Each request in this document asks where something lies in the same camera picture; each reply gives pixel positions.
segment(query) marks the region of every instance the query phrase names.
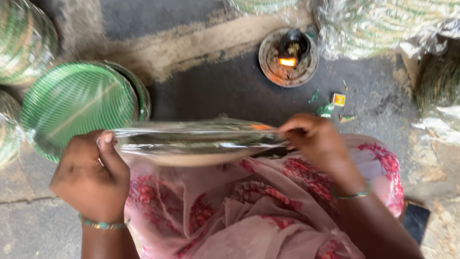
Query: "concrete floor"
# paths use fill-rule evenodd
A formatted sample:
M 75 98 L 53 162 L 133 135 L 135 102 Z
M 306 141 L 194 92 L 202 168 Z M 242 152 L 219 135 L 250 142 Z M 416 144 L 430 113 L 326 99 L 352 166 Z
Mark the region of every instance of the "concrete floor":
M 333 114 L 340 131 L 386 142 L 399 156 L 406 196 L 432 209 L 421 247 L 425 256 L 460 258 L 460 150 L 422 140 L 426 132 L 411 126 L 419 116 L 413 86 L 420 65 L 414 60 L 394 52 L 359 61 L 321 59 L 310 82 L 285 89 L 264 77 L 258 45 L 290 25 L 314 34 L 305 11 L 244 16 L 215 0 L 35 3 L 60 33 L 62 54 L 55 63 L 107 59 L 126 66 L 148 86 L 152 119 L 226 113 L 278 126 L 295 113 L 315 111 L 332 93 L 345 94 L 346 106 Z M 320 97 L 310 105 L 316 89 Z M 9 90 L 21 98 L 27 86 Z M 339 114 L 358 119 L 339 124 Z M 76 212 L 47 188 L 55 167 L 23 144 L 19 160 L 0 171 L 0 258 L 80 257 Z

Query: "fabric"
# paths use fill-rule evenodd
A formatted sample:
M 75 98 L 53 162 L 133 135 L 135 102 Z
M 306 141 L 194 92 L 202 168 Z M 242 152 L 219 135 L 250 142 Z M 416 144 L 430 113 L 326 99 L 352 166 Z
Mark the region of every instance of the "fabric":
M 343 135 L 350 157 L 396 217 L 403 190 L 396 155 L 365 135 Z M 129 162 L 125 216 L 142 259 L 364 258 L 338 226 L 333 180 L 294 152 L 200 168 Z

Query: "woman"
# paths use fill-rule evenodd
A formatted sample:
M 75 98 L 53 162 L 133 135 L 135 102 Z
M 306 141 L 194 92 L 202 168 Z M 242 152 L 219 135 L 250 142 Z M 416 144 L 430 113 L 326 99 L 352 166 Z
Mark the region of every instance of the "woman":
M 125 218 L 145 259 L 422 258 L 395 219 L 403 192 L 394 153 L 308 114 L 279 132 L 299 151 L 205 168 L 137 160 L 130 173 L 112 134 L 96 145 L 95 131 L 69 142 L 50 188 L 83 216 L 84 259 L 138 258 Z

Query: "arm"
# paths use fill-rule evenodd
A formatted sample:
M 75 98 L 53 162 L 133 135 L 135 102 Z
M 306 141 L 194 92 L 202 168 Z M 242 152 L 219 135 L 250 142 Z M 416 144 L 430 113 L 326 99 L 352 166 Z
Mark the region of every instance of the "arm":
M 366 180 L 328 120 L 298 114 L 279 131 L 293 147 L 335 180 L 339 196 L 366 190 Z M 367 258 L 423 258 L 415 241 L 374 193 L 364 198 L 339 199 L 339 213 L 344 231 Z
M 113 148 L 112 133 L 101 132 L 70 140 L 50 189 L 92 221 L 123 223 L 129 168 Z M 102 230 L 82 223 L 82 232 L 82 259 L 139 258 L 128 228 Z

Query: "thin bracelet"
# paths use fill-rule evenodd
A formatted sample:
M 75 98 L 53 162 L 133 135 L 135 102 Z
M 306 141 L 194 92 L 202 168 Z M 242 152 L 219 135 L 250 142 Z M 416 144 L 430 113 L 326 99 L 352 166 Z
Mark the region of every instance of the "thin bracelet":
M 119 230 L 128 226 L 130 218 L 126 223 L 105 223 L 105 222 L 98 222 L 92 221 L 86 217 L 84 217 L 81 213 L 78 214 L 78 218 L 82 221 L 83 224 L 90 226 L 95 229 L 101 230 Z
M 370 190 L 370 185 L 369 185 L 369 182 L 366 181 L 366 190 L 363 192 L 355 193 L 350 196 L 337 196 L 335 195 L 334 191 L 332 191 L 331 193 L 336 199 L 349 200 L 349 199 L 365 198 L 369 195 L 369 190 Z

